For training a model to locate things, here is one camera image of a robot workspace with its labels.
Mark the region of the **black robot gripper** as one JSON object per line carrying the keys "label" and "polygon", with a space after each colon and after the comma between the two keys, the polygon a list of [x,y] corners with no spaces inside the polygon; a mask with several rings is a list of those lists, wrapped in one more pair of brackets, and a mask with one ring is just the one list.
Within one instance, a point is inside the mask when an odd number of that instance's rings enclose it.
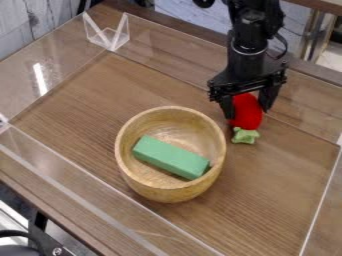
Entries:
{"label": "black robot gripper", "polygon": [[257,102],[261,110],[267,112],[271,109],[280,87],[287,82],[287,67],[285,61],[267,61],[263,64],[261,73],[253,78],[237,77],[228,69],[224,69],[208,80],[208,98],[219,102],[227,120],[235,117],[231,96],[259,91]]}

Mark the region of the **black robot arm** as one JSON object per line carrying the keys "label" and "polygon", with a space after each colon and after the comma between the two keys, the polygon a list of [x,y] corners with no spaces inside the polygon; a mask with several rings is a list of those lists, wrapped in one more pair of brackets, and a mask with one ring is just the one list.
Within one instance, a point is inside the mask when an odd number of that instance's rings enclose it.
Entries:
{"label": "black robot arm", "polygon": [[267,112],[287,81],[287,41],[279,34],[284,13],[279,0],[221,0],[231,29],[227,66],[207,82],[208,98],[224,117],[235,117],[233,97],[257,91],[256,103]]}

